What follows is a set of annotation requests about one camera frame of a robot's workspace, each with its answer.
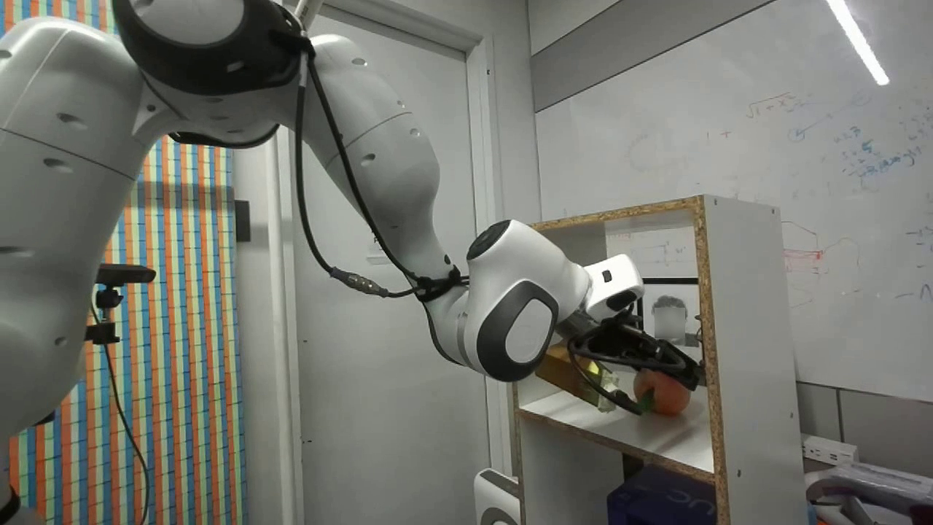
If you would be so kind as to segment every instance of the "whiteboard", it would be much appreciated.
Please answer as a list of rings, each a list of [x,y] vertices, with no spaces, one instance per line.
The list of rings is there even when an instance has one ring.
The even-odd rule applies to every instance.
[[[933,399],[933,4],[848,4],[893,85],[823,0],[775,0],[543,110],[543,217],[775,203],[800,380]]]

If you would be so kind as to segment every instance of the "white cabinet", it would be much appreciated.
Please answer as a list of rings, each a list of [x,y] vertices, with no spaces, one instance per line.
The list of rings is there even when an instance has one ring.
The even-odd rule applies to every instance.
[[[804,521],[795,367],[778,209],[733,199],[679,199],[540,225],[577,263],[631,255],[651,306],[689,306],[685,352],[705,384],[683,418],[600,412],[558,358],[516,384],[516,472],[527,525],[606,521],[623,457],[709,482],[720,525]]]

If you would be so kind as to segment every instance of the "colorful striped curtain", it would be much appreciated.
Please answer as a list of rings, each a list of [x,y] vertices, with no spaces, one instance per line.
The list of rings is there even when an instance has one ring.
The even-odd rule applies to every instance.
[[[115,31],[109,0],[2,0],[0,36],[56,14]],[[112,263],[157,269],[129,288],[112,346],[116,384],[151,479],[150,521],[243,521],[240,357],[233,327],[233,176],[222,150],[157,144],[109,246]],[[116,419],[106,357],[84,346],[84,380],[56,422],[8,443],[11,482],[46,521],[129,525],[144,470]]]

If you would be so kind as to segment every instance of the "black cable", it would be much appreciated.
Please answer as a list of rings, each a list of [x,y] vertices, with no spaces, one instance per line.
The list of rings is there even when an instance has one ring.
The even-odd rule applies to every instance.
[[[100,343],[100,349],[106,352],[106,361],[109,361],[112,393],[115,393],[115,405],[116,405],[123,431],[125,431],[129,443],[134,446],[134,454],[138,454],[138,462],[144,467],[144,516],[139,516],[139,525],[147,525],[150,521],[150,465],[147,465],[147,454],[144,454],[144,448],[139,448],[139,443],[138,443],[138,437],[134,437],[134,431],[132,431],[132,427],[125,419],[125,412],[123,412],[123,402],[119,402],[119,390],[116,390],[116,373],[115,373],[112,349],[109,349],[109,343]]]
[[[314,80],[314,87],[322,93],[322,80],[314,72],[314,65],[311,65],[311,52],[303,55],[307,59],[307,71],[311,72]],[[327,115],[327,123],[333,125],[333,141],[338,144],[338,151],[345,158],[345,168],[348,168],[348,179],[349,179],[349,187],[352,187],[352,196],[360,201],[360,187],[357,187],[357,176],[349,168],[349,160],[348,160],[348,150],[336,132],[336,119],[333,119],[333,110],[323,103],[323,115]],[[311,230],[311,222],[310,222],[310,208],[307,208],[307,193],[303,193],[303,106],[307,106],[307,82],[297,85],[297,110],[294,110],[294,189],[297,189],[297,214],[300,214],[300,230],[303,230],[303,238],[307,246],[311,249],[311,256],[317,260],[317,265],[333,278],[333,279],[341,279],[345,285],[357,288],[357,291],[365,291],[365,295],[377,295],[377,298],[408,298],[413,295],[418,288],[405,288],[405,291],[390,291],[390,288],[383,288],[377,279],[368,279],[361,273],[352,273],[352,271],[345,271],[345,269],[336,269],[323,260],[317,241],[314,241],[314,230]],[[368,222],[368,227],[374,230],[377,241],[383,246],[383,236],[378,230],[374,227],[374,217],[368,214],[365,201],[360,201],[360,209]]]

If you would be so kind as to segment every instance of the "door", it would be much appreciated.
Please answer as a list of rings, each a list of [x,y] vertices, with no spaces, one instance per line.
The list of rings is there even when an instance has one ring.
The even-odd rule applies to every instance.
[[[435,225],[464,269],[475,236],[464,55],[330,18],[314,20],[322,31],[352,37],[432,136],[444,168]],[[322,250],[405,288],[310,150],[307,158]],[[473,521],[473,476],[486,465],[483,380],[441,358],[418,300],[348,291],[300,230],[294,246],[307,521]]]

